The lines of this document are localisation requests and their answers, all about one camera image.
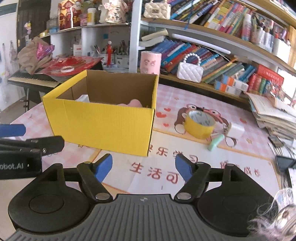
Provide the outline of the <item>yellow tape roll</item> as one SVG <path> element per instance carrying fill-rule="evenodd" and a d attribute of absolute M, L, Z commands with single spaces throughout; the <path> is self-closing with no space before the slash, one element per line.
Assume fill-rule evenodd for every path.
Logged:
<path fill-rule="evenodd" d="M 185 131 L 195 138 L 205 140 L 210 137 L 215 128 L 216 121 L 209 114 L 200 111 L 190 111 L 185 119 Z"/>

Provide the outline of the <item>pink plush toy orange hair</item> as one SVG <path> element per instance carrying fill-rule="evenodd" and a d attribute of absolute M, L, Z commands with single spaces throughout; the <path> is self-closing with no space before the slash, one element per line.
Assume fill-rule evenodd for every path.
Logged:
<path fill-rule="evenodd" d="M 134 107 L 134 108 L 142 108 L 142 104 L 138 99 L 132 99 L 128 104 L 118 104 L 118 106 L 129 106 L 129 107 Z"/>

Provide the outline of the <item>mint green eraser tube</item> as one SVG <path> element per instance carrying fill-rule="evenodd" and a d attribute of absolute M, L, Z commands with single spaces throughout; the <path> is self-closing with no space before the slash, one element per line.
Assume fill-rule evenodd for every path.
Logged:
<path fill-rule="evenodd" d="M 220 134 L 214 139 L 211 140 L 211 143 L 208 145 L 208 150 L 213 151 L 218 145 L 224 140 L 224 134 Z"/>

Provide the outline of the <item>pink cartoon desk mat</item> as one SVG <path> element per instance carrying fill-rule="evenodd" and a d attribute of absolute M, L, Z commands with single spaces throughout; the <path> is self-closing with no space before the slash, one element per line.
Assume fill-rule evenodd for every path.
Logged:
<path fill-rule="evenodd" d="M 243 136 L 237 141 L 225 138 L 218 147 L 208 150 L 208 139 L 194 138 L 174 125 L 179 109 L 188 105 L 211 110 L 221 116 L 212 138 L 218 137 L 227 123 L 243 126 Z M 112 153 L 113 167 L 103 183 L 112 193 L 176 194 L 184 184 L 175 169 L 175 156 L 179 153 L 192 162 L 205 162 L 214 168 L 235 164 L 271 195 L 280 188 L 267 132 L 257 126 L 250 112 L 166 85 L 158 87 L 149 155 L 140 157 Z"/>

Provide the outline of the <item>black piano keyboard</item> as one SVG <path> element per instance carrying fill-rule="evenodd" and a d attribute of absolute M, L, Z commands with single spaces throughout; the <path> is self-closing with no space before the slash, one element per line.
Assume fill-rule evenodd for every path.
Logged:
<path fill-rule="evenodd" d="M 24 73 L 17 71 L 8 78 L 8 83 L 23 87 L 26 89 L 31 89 L 39 92 L 48 93 L 58 85 L 59 82 L 54 80 L 48 75 L 44 74 L 33 74 Z"/>

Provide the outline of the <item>white power adapter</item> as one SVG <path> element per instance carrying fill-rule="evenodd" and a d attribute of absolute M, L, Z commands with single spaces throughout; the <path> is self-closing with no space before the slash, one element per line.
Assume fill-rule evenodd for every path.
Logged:
<path fill-rule="evenodd" d="M 240 139 L 245 132 L 243 126 L 240 126 L 236 123 L 229 123 L 226 129 L 226 136 L 234 139 Z"/>

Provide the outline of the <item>yellow cardboard box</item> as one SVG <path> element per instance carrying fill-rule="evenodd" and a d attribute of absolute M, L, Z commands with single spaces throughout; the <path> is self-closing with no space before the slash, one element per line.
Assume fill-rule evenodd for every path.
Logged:
<path fill-rule="evenodd" d="M 43 97 L 51 129 L 65 141 L 146 157 L 159 77 L 85 70 Z M 138 99 L 142 108 L 118 106 Z"/>

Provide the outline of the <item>white tape roll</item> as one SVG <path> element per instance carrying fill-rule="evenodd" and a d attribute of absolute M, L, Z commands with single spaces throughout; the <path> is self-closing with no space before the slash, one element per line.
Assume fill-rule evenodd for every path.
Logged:
<path fill-rule="evenodd" d="M 69 73 L 69 72 L 74 71 L 74 69 L 75 69 L 74 66 L 63 66 L 63 67 L 60 69 L 60 72 L 61 72 L 61 73 Z"/>

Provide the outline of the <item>small black phone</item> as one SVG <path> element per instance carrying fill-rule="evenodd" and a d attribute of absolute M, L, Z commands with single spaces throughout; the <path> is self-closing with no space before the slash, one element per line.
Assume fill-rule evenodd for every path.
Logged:
<path fill-rule="evenodd" d="M 284 146 L 283 142 L 277 136 L 269 136 L 268 139 L 276 148 L 281 148 Z"/>

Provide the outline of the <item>orange white box lower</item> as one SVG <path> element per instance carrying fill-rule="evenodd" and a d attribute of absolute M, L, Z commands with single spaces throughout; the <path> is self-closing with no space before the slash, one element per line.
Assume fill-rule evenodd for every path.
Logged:
<path fill-rule="evenodd" d="M 240 97 L 240 95 L 242 93 L 241 90 L 236 89 L 235 87 L 223 84 L 223 83 L 218 82 L 218 81 L 215 81 L 214 88 L 216 90 L 219 90 L 219 91 L 222 91 L 222 92 L 234 95 L 234 96 L 238 96 L 238 97 Z"/>

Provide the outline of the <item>orange white box upper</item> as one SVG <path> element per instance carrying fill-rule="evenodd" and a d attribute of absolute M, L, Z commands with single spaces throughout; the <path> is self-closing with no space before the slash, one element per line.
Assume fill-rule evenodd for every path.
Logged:
<path fill-rule="evenodd" d="M 247 90 L 249 88 L 249 85 L 247 83 L 237 80 L 233 77 L 226 76 L 226 75 L 222 75 L 221 82 L 225 85 L 232 86 L 232 87 L 239 89 L 241 91 L 244 91 L 244 92 L 247 92 Z"/>

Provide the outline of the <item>stack of papers and notebooks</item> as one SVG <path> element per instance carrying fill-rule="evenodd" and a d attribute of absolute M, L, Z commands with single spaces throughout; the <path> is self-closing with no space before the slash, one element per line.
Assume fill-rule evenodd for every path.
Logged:
<path fill-rule="evenodd" d="M 295 110 L 272 95 L 246 95 L 259 128 L 266 128 L 271 136 L 295 139 Z"/>

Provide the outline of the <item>white quilted pearl handbag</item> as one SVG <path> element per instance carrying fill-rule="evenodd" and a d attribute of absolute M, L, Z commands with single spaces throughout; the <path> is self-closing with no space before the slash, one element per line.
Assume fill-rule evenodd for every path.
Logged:
<path fill-rule="evenodd" d="M 187 59 L 189 57 L 195 57 L 198 61 L 197 64 L 188 63 Z M 189 82 L 200 83 L 204 72 L 200 64 L 201 59 L 196 53 L 187 54 L 183 61 L 178 65 L 177 78 Z"/>

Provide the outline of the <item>pink cylindrical cup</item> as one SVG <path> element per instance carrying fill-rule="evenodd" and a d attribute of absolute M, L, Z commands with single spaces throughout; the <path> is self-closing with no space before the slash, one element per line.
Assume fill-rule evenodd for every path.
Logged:
<path fill-rule="evenodd" d="M 140 56 L 140 73 L 159 75 L 161 62 L 161 53 L 152 51 L 142 51 Z"/>

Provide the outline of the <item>cream quilted pearl handbag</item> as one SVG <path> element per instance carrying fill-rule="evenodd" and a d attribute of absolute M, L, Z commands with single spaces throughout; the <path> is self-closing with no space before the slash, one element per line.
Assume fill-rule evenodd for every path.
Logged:
<path fill-rule="evenodd" d="M 169 20 L 171 17 L 171 5 L 167 1 L 160 3 L 150 1 L 144 6 L 144 17 Z"/>

